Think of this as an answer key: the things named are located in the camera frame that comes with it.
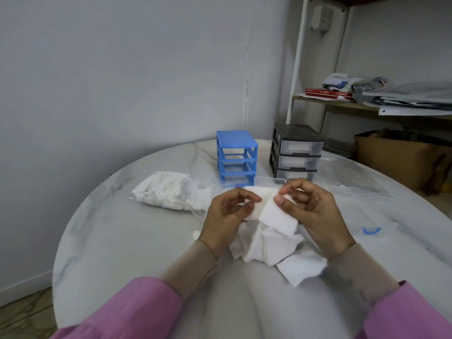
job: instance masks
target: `brown box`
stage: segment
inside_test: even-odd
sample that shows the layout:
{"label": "brown box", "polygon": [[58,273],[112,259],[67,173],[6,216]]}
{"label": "brown box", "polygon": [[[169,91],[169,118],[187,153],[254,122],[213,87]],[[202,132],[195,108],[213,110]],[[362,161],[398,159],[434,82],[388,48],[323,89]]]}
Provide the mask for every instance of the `brown box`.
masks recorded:
{"label": "brown box", "polygon": [[427,136],[424,142],[403,141],[402,131],[370,131],[355,135],[355,159],[412,190],[439,193],[452,165],[452,143]]}

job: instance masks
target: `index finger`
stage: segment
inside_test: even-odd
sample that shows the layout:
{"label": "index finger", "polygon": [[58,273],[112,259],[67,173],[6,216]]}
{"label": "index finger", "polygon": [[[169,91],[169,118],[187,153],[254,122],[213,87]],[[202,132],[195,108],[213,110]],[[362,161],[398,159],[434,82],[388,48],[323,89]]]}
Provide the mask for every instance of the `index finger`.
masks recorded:
{"label": "index finger", "polygon": [[262,201],[262,198],[259,195],[254,194],[253,192],[250,192],[249,190],[239,188],[239,187],[231,189],[231,190],[227,191],[226,193],[223,193],[221,195],[221,197],[228,201],[232,201],[232,200],[235,200],[238,198],[248,199],[252,202],[261,202]]}
{"label": "index finger", "polygon": [[287,194],[292,189],[302,189],[302,191],[304,191],[307,194],[312,194],[316,190],[317,191],[323,190],[318,185],[309,182],[307,179],[297,178],[283,185],[283,187],[279,190],[279,194],[280,195]]}

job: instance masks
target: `electrical outlet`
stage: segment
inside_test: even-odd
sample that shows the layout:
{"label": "electrical outlet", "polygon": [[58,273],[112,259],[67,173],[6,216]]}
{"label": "electrical outlet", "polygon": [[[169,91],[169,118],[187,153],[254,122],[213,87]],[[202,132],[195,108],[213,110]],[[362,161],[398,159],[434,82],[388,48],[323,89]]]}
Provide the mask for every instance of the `electrical outlet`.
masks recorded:
{"label": "electrical outlet", "polygon": [[311,29],[317,32],[328,32],[331,25],[333,10],[325,5],[319,5],[314,8],[311,20]]}

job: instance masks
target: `blue plastic organizer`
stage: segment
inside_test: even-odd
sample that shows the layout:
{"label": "blue plastic organizer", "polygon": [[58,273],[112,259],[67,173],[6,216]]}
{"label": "blue plastic organizer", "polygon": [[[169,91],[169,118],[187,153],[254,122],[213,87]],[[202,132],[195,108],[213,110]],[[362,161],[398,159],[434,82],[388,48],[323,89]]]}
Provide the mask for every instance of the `blue plastic organizer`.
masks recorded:
{"label": "blue plastic organizer", "polygon": [[217,131],[217,166],[225,187],[254,185],[258,144],[246,130]]}

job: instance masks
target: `beige sleeve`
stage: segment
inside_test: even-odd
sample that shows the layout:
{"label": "beige sleeve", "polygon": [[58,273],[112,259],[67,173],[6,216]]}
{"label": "beige sleeve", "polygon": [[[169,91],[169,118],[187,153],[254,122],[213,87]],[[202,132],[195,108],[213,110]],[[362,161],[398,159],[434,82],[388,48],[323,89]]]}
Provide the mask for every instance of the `beige sleeve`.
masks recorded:
{"label": "beige sleeve", "polygon": [[359,244],[342,253],[331,266],[371,304],[399,287],[398,282]]}
{"label": "beige sleeve", "polygon": [[168,286],[187,299],[217,267],[217,261],[209,248],[195,240],[189,249],[173,262],[161,276]]}

